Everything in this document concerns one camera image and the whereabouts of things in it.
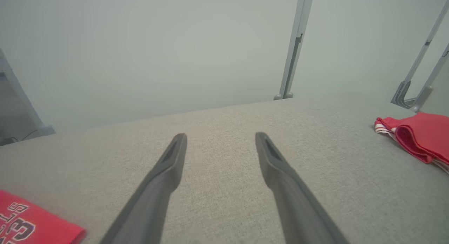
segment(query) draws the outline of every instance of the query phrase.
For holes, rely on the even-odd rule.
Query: gray wall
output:
[[[297,0],[0,0],[0,48],[57,132],[279,93]]]

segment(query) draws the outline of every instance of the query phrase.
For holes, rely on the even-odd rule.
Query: cable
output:
[[[27,136],[25,136],[22,140],[25,140],[27,137],[29,137],[32,133],[34,133],[34,132],[36,132],[37,131],[37,129],[36,130],[34,130],[33,132],[31,132],[31,133],[29,133]]]
[[[12,140],[12,139],[15,139],[15,140],[16,140],[15,142],[18,142],[18,141],[19,141],[16,137],[8,137],[8,138],[5,138],[5,140],[6,140],[6,139],[11,139],[11,140]]]

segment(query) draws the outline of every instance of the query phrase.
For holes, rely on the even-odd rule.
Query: gray metal rod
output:
[[[290,63],[290,68],[288,70],[288,75],[287,75],[287,81],[286,81],[286,85],[285,85],[285,91],[284,91],[284,95],[283,95],[283,99],[287,98],[287,93],[291,88],[291,83],[292,83],[292,74],[295,73],[294,68],[296,65],[296,60],[297,60],[297,53],[298,53],[298,46],[301,43],[301,37],[298,37],[295,39],[295,47],[293,49],[293,56],[291,58],[291,63]]]
[[[101,244],[159,243],[170,194],[181,181],[187,136],[177,134],[103,237]]]
[[[404,81],[407,82],[413,78],[413,75],[415,74],[418,66],[420,65],[422,58],[424,57],[425,52],[427,51],[433,37],[435,37],[436,32],[438,31],[438,28],[440,27],[441,22],[443,21],[444,16],[446,15],[448,9],[449,9],[449,0],[447,0],[445,5],[443,6],[443,9],[441,10],[440,15],[438,15],[438,18],[436,19],[436,22],[433,25],[432,30],[430,30],[429,36],[425,40],[425,43],[422,46],[420,53],[418,54],[417,58],[415,59],[415,62],[413,63],[412,68],[410,68],[410,71],[407,74],[406,79]]]
[[[430,74],[427,81],[425,81],[424,86],[422,87],[420,93],[418,94],[415,102],[410,107],[411,111],[414,111],[417,113],[422,108],[422,105],[425,103],[425,101],[428,99],[430,94],[433,91],[433,81],[435,78],[439,75],[441,68],[443,68],[444,63],[446,62],[447,57],[449,56],[449,44],[446,46],[446,49],[443,51],[443,54],[439,58],[438,62],[436,63],[435,67],[432,70],[432,73]]]
[[[256,133],[260,169],[273,191],[287,244],[348,244],[306,184],[265,133]]]

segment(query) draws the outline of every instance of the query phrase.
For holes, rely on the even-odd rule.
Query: metal bracket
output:
[[[0,57],[4,57],[3,52],[0,49]],[[0,68],[3,71],[4,75],[6,76],[6,79],[11,84],[11,87],[13,88],[14,92],[16,92],[19,99],[24,103],[25,108],[27,109],[27,113],[33,123],[35,124],[36,128],[39,130],[40,135],[50,135],[55,134],[55,129],[51,124],[43,123],[40,119],[39,115],[33,108],[33,105],[31,104],[31,101],[27,97],[27,94],[25,93],[24,89],[21,87],[18,78],[13,72],[13,69],[9,65],[6,59],[0,58]]]
[[[289,91],[285,94],[285,97],[282,97],[281,94],[278,94],[276,96],[274,96],[273,100],[279,100],[279,99],[290,99],[293,97],[293,92]]]
[[[418,111],[420,111],[420,108],[422,108],[422,105],[424,104],[424,102],[428,99],[428,97],[430,96],[430,94],[433,91],[433,87],[432,86],[427,86],[422,90],[422,93],[420,95],[420,97],[418,97],[415,102],[413,103],[412,107],[409,109],[410,111],[413,111],[415,113],[417,113]]]
[[[406,96],[407,91],[409,90],[411,83],[412,81],[402,81],[399,84],[399,87],[397,88],[396,93],[394,94],[394,97],[391,100],[391,103],[409,109],[410,106],[406,104],[404,98]]]

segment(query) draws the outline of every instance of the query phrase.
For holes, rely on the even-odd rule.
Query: metal frame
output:
[[[0,68],[5,74],[9,83],[11,84],[11,87],[13,88],[14,92],[16,92],[19,99],[22,100],[22,102],[24,103],[31,120],[35,124],[40,135],[44,136],[55,134],[56,132],[53,126],[50,124],[44,124],[40,119],[39,115],[37,114],[37,112],[34,110],[33,105],[29,101],[29,98],[25,94],[24,89],[21,87],[16,75],[14,74],[13,69],[11,68],[11,66],[4,57],[5,56],[3,55],[2,50],[0,49]]]
[[[100,244],[160,243],[170,195],[181,182],[186,148],[187,135],[175,135]]]
[[[282,78],[281,89],[279,94],[274,96],[274,100],[288,99],[293,97],[290,92],[293,76],[295,75],[298,57],[300,55],[301,46],[304,40],[308,16],[310,14],[312,0],[298,0],[296,7],[295,20],[290,36],[290,44],[288,47],[287,59],[285,61],[284,76]]]
[[[340,229],[270,137],[255,134],[260,170],[273,191],[287,244],[348,244]]]
[[[435,67],[433,68],[429,78],[425,82],[424,87],[421,89],[420,94],[418,94],[418,97],[416,98],[415,102],[410,107],[411,111],[417,113],[420,110],[420,108],[422,108],[422,105],[432,93],[433,91],[432,83],[435,80],[436,76],[438,76],[438,74],[440,73],[440,70],[443,67],[444,63],[446,62],[448,56],[449,56],[449,43],[446,46],[446,49],[443,51],[443,54],[436,63]]]
[[[443,9],[441,10],[440,15],[438,15],[438,18],[436,19],[435,24],[432,27],[432,30],[430,31],[429,36],[427,37],[427,39],[425,40],[424,45],[421,48],[420,53],[418,54],[417,58],[415,59],[415,62],[412,65],[412,68],[410,68],[409,73],[407,74],[406,78],[404,79],[404,81],[402,81],[399,84],[399,87],[396,90],[396,93],[393,96],[393,99],[391,100],[391,103],[399,105],[400,107],[403,108],[411,108],[409,105],[407,105],[407,103],[404,100],[404,97],[406,96],[406,93],[410,87],[410,84],[412,83],[412,78],[413,75],[415,74],[418,66],[420,65],[422,58],[425,55],[425,52],[427,51],[427,49],[429,48],[433,37],[435,37],[436,32],[438,31],[438,28],[441,25],[441,22],[444,19],[444,16],[446,15],[447,11],[449,9],[449,0],[446,1],[446,4],[443,6]]]

